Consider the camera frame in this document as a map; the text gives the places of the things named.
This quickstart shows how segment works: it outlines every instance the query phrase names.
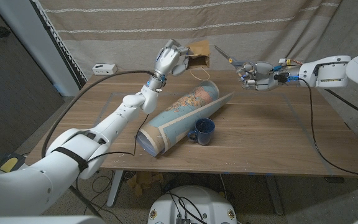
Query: door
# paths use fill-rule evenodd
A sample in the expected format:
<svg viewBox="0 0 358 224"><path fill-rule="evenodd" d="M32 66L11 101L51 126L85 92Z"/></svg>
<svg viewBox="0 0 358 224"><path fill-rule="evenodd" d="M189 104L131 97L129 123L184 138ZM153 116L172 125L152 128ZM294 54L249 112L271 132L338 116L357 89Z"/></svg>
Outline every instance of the door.
<svg viewBox="0 0 358 224"><path fill-rule="evenodd" d="M63 103L0 17L0 152L15 151Z"/></svg>

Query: mug handle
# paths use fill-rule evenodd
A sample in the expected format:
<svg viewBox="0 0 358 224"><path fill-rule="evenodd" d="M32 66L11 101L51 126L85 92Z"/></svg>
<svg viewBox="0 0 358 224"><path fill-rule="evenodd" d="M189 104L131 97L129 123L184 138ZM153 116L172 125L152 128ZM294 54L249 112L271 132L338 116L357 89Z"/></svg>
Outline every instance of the mug handle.
<svg viewBox="0 0 358 224"><path fill-rule="evenodd" d="M196 131L189 131L189 133L187 133L187 137L193 141L197 141L197 133Z"/></svg>

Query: map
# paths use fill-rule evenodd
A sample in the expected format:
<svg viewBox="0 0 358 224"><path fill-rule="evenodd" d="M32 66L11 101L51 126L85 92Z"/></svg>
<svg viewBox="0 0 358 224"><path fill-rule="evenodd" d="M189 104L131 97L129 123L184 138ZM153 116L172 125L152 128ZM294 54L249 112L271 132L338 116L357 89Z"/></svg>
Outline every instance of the map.
<svg viewBox="0 0 358 224"><path fill-rule="evenodd" d="M219 98L219 90L212 81L203 81L189 94L184 95L178 101L161 112L153 120L149 122L150 125L159 127L169 121L172 121L180 116L190 113L208 103Z"/></svg>
<svg viewBox="0 0 358 224"><path fill-rule="evenodd" d="M203 81L144 125L138 143L152 156L164 153L184 138L197 120L211 116L232 96L230 93L219 99L215 83Z"/></svg>
<svg viewBox="0 0 358 224"><path fill-rule="evenodd" d="M192 93L187 94L172 104L165 111L173 110L174 113L179 112L181 106L202 106L212 102L213 93L206 91L202 86L196 87Z"/></svg>

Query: yellow label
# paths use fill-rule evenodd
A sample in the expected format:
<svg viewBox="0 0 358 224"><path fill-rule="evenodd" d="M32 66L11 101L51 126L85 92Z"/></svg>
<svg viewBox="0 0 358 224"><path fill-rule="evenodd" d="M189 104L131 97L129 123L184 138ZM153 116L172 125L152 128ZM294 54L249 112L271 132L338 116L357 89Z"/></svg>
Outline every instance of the yellow label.
<svg viewBox="0 0 358 224"><path fill-rule="evenodd" d="M8 161L1 166L0 170L4 172L10 172L13 167L17 164L17 158L10 158Z"/></svg>

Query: curtain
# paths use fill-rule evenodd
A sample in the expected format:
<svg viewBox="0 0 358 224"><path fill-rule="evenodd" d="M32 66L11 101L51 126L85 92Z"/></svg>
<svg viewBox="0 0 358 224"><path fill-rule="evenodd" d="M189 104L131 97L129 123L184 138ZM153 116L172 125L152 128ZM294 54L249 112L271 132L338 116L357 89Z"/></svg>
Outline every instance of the curtain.
<svg viewBox="0 0 358 224"><path fill-rule="evenodd" d="M305 60L341 0L40 0L87 77L96 63L153 69L168 39L208 39L210 69L232 70L213 47L240 60Z"/></svg>

